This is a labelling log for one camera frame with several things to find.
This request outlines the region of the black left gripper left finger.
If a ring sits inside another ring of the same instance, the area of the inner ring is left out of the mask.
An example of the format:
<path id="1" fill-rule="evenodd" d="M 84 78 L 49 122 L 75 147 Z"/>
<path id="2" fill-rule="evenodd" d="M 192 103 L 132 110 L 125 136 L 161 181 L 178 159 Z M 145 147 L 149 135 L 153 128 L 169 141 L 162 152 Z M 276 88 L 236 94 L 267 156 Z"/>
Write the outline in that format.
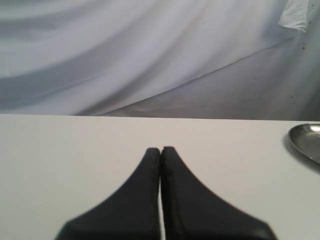
<path id="1" fill-rule="evenodd" d="M 105 201 L 68 221 L 58 240 L 158 240 L 160 151 L 148 148 L 131 176 Z"/>

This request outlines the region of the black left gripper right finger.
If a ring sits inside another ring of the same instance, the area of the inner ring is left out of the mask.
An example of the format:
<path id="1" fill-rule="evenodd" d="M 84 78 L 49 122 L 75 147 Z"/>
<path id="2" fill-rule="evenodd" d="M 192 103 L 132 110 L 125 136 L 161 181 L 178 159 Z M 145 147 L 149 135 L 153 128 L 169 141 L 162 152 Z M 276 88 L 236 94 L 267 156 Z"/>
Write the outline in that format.
<path id="1" fill-rule="evenodd" d="M 273 240 L 269 225 L 210 191 L 174 147 L 161 153 L 161 201 L 168 240 Z"/>

